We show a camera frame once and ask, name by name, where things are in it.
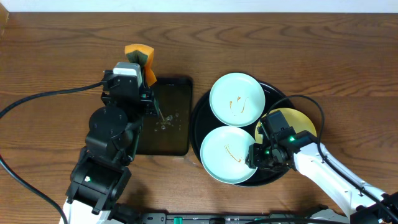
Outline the orange green scrub sponge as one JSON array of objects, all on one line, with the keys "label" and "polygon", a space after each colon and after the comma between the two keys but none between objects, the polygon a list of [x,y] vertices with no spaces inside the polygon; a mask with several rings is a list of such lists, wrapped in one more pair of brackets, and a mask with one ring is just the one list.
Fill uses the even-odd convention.
[{"label": "orange green scrub sponge", "polygon": [[131,44],[125,46],[124,53],[130,63],[140,65],[144,81],[148,87],[151,87],[157,81],[152,70],[154,48],[144,44]]}]

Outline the yellow plate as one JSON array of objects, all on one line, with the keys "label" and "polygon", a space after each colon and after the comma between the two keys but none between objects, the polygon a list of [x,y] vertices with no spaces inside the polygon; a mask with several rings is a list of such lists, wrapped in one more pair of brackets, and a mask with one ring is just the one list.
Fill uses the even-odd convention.
[{"label": "yellow plate", "polygon": [[317,136],[317,131],[314,124],[304,113],[292,108],[277,108],[271,110],[271,113],[280,111],[286,119],[289,126],[292,126],[296,133],[301,131],[309,131],[314,136]]}]

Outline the light blue plate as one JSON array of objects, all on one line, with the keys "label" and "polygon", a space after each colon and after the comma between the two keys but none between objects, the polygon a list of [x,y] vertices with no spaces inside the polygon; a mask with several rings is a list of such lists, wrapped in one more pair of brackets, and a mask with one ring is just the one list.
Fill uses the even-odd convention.
[{"label": "light blue plate", "polygon": [[261,117],[266,97],[260,83],[245,73],[220,77],[210,90],[210,108],[215,117],[228,126],[248,126]]},{"label": "light blue plate", "polygon": [[255,139],[241,128],[218,127],[201,144],[201,163],[212,178],[226,184],[240,184],[257,171],[246,165],[249,147],[254,143]]}]

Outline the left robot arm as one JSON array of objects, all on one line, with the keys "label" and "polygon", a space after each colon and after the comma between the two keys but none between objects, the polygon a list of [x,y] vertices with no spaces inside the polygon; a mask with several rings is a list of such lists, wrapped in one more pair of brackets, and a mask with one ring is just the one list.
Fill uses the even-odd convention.
[{"label": "left robot arm", "polygon": [[90,117],[89,131],[72,170],[60,223],[137,223],[140,214],[118,203],[131,178],[145,116],[158,116],[150,88],[152,70],[107,70],[101,81],[103,107]]}]

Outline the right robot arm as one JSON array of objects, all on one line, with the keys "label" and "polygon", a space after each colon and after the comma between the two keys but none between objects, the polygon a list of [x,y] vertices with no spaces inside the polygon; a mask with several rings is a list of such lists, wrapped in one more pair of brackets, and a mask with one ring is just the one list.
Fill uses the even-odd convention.
[{"label": "right robot arm", "polygon": [[397,223],[397,194],[387,194],[358,177],[312,133],[296,133],[281,111],[267,114],[259,122],[259,132],[266,139],[249,147],[248,167],[299,172],[316,183],[350,223]]}]

